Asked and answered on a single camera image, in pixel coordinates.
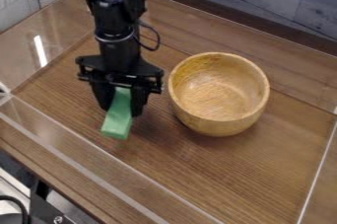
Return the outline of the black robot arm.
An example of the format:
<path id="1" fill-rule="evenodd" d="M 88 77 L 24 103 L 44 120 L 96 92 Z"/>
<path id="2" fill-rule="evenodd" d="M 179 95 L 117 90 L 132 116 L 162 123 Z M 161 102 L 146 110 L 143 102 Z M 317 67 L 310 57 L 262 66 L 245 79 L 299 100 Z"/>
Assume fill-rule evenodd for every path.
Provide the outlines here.
<path id="1" fill-rule="evenodd" d="M 120 88 L 130 91 L 130 114 L 142 114 L 149 95 L 162 91 L 163 70 L 149 63 L 141 50 L 157 45 L 141 42 L 141 21 L 146 0 L 85 0 L 94 21 L 94 39 L 100 53 L 74 59 L 77 78 L 89 83 L 98 106 L 108 110 Z"/>

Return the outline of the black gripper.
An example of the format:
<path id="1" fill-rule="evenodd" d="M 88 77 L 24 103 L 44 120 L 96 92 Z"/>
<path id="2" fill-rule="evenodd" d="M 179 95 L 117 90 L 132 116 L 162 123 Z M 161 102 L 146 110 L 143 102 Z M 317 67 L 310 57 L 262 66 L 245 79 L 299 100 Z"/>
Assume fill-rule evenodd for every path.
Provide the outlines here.
<path id="1" fill-rule="evenodd" d="M 78 66 L 77 78 L 92 82 L 90 88 L 98 107 L 105 111 L 110 108 L 116 93 L 112 85 L 133 88 L 130 110 L 132 117 L 137 117 L 142 114 L 149 93 L 162 92 L 163 70 L 143 59 L 137 36 L 113 38 L 96 35 L 94 38 L 100 53 L 74 59 Z"/>

